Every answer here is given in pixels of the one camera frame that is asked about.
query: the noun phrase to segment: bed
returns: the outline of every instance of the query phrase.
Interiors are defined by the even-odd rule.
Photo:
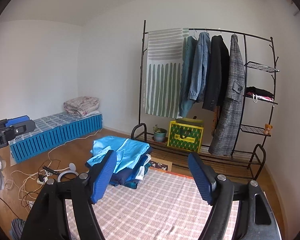
[[[233,202],[224,240],[231,240],[238,212]],[[71,200],[66,200],[69,229],[80,239]],[[106,240],[197,240],[211,206],[193,178],[151,168],[138,189],[108,185],[93,210]]]
[[[10,141],[11,165],[102,128],[102,115],[88,117],[62,112],[34,120],[35,130]]]

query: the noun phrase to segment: black blazer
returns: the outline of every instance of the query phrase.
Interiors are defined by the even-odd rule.
[[[221,35],[211,39],[211,58],[203,109],[214,111],[222,106],[229,78],[229,51]]]

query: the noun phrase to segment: brown teddy bear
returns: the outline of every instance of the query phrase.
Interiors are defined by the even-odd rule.
[[[264,135],[271,135],[271,129],[273,128],[272,125],[269,124],[265,124],[265,130],[263,131]]]

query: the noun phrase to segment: denim jacket sleeve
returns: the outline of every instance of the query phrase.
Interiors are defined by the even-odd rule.
[[[209,53],[207,40],[210,42],[209,34],[205,32],[200,33],[198,44],[194,54],[191,84],[188,94],[188,99],[198,99],[198,102],[203,101],[203,92],[206,85],[206,73]]]

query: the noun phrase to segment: potted plant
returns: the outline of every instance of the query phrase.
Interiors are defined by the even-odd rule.
[[[153,137],[156,142],[164,142],[166,139],[166,135],[166,129],[158,128],[157,124],[153,127]]]

